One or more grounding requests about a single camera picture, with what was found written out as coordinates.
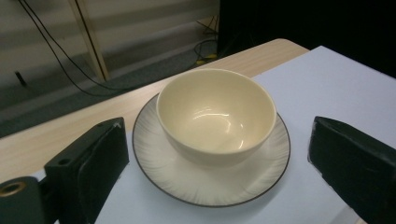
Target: white paper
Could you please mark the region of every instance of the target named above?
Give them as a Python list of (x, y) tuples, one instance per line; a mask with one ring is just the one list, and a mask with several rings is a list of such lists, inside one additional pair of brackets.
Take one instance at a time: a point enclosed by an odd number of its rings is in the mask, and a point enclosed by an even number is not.
[(357, 215), (307, 161), (315, 116), (338, 119), (396, 147), (396, 80), (319, 47), (254, 79), (273, 96), (291, 141), (279, 183), (252, 202), (204, 208), (178, 201), (130, 164), (96, 223), (355, 223)]

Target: saucer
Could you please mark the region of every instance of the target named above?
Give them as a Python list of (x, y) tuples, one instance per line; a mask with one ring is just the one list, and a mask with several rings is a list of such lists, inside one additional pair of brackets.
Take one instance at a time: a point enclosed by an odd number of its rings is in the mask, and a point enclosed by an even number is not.
[(290, 139), (279, 115), (271, 135), (245, 161), (230, 167), (209, 167), (184, 159), (168, 142), (156, 114), (157, 97), (140, 111), (132, 142), (141, 170), (163, 192), (185, 203), (232, 206), (262, 196), (284, 174)]

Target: cream bowl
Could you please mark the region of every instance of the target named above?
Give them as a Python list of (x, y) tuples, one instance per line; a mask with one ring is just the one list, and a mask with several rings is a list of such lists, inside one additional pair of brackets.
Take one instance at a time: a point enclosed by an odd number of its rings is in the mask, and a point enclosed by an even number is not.
[(268, 138), (276, 123), (270, 94), (252, 79), (221, 69), (179, 75), (160, 92), (157, 116), (173, 147), (204, 165), (233, 165)]

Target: bowl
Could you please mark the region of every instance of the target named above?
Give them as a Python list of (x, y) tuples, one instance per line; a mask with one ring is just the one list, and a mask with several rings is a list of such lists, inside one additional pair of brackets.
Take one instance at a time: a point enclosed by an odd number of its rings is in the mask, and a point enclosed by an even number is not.
[(156, 112), (172, 146), (202, 165), (234, 165), (268, 138), (276, 123), (270, 94), (252, 79), (221, 69), (175, 77), (160, 92)]

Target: floor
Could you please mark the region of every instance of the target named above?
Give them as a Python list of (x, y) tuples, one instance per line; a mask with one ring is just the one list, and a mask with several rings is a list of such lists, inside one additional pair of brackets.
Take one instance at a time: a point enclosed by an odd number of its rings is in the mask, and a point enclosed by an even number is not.
[(0, 137), (184, 72), (198, 66), (196, 61), (201, 56), (216, 51), (214, 33), (193, 22), (104, 52), (111, 75), (107, 82), (96, 79), (82, 56), (72, 60), (87, 77), (63, 60), (64, 70), (81, 90), (65, 76), (59, 64), (27, 71), (31, 73), (29, 77), (36, 78), (26, 80), (26, 86), (0, 89)]

